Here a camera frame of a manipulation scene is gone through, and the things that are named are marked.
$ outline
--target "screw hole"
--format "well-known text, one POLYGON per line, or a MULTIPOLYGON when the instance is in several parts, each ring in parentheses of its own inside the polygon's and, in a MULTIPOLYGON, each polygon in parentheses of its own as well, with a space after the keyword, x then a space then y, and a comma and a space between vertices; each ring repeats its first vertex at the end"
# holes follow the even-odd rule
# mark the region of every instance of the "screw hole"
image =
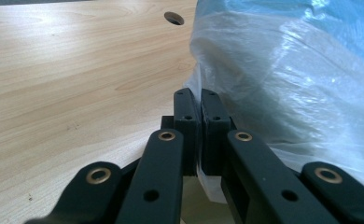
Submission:
POLYGON ((249 133, 237 133, 235 135, 235 138, 237 138, 240 141, 248 142, 252 140, 252 135, 249 133))
POLYGON ((153 203, 154 201, 158 200, 159 196, 160 196, 159 192, 154 189, 148 190, 147 192, 144 193, 145 201, 150 203, 153 203))
POLYGON ((101 184, 106 182, 107 179, 110 177, 110 170, 107 168, 95 168, 90 170, 86 175, 86 181, 89 184, 101 184))
POLYGON ((159 139, 162 141, 171 141, 175 138, 174 133, 164 132, 159 134, 159 139))
POLYGON ((330 184, 341 184, 343 182, 343 178, 339 174, 328 168, 318 167, 314 172, 316 176, 330 184))
POLYGON ((174 12, 164 13, 164 18, 173 25, 183 25, 185 23, 184 19, 174 12))
POLYGON ((290 202, 296 202, 299 199, 298 195, 292 190, 283 190, 281 194, 286 200, 290 202))

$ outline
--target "transparent plastic bag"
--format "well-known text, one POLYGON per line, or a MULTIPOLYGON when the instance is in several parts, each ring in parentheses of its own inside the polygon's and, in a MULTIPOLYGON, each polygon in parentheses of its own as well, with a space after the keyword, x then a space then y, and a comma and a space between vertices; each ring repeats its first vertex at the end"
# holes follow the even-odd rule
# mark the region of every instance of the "transparent plastic bag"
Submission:
POLYGON ((196 98, 217 92, 288 167, 325 161, 364 185, 364 1, 201 0, 190 48, 196 98))

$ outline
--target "wood grain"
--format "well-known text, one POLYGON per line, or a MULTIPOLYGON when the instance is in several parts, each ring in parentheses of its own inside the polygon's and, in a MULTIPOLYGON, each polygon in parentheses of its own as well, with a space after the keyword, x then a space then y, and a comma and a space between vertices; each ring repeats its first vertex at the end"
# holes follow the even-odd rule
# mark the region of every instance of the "wood grain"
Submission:
POLYGON ((141 155, 195 64, 195 4, 0 7, 0 223, 46 215, 89 163, 141 155))

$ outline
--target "plastic bag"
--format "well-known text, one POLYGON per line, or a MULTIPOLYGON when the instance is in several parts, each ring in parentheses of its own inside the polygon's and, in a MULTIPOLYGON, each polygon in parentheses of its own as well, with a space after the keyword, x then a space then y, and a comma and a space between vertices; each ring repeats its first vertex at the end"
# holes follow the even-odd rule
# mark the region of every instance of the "plastic bag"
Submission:
POLYGON ((364 1, 201 0, 190 49, 196 98, 216 91, 288 167, 325 161, 364 185, 364 1))

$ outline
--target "light-colored wood surface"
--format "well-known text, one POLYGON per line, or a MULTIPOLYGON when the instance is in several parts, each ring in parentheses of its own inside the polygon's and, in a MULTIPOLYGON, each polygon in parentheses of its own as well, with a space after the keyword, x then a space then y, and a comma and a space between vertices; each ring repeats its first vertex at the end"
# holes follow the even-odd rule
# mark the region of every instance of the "light-colored wood surface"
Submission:
POLYGON ((0 223, 46 215, 87 164, 140 157, 195 64, 195 5, 0 7, 0 223), (167 22, 166 11, 185 24, 167 22))

